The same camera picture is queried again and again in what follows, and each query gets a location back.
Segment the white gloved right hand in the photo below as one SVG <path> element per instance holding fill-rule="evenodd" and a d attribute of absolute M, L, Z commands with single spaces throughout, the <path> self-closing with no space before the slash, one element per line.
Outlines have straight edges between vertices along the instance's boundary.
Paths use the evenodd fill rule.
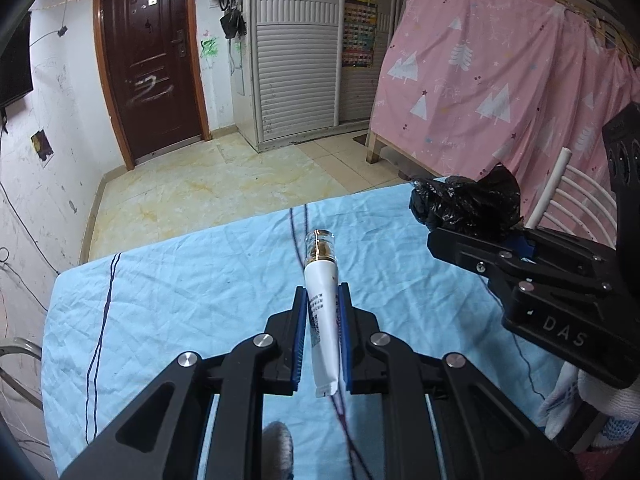
<path fill-rule="evenodd" d="M 553 390 L 539 410 L 544 434 L 552 439 L 567 428 L 581 403 L 604 416 L 604 424 L 590 446 L 612 448 L 626 443 L 639 426 L 639 379 L 627 388 L 615 389 L 564 362 Z"/>

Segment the white dotted gloved left hand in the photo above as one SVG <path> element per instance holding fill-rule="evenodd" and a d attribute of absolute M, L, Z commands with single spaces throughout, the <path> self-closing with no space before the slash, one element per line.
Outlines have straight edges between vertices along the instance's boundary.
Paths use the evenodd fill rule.
<path fill-rule="evenodd" d="M 272 422 L 262 430 L 262 478 L 294 478 L 293 438 L 283 422 Z"/>

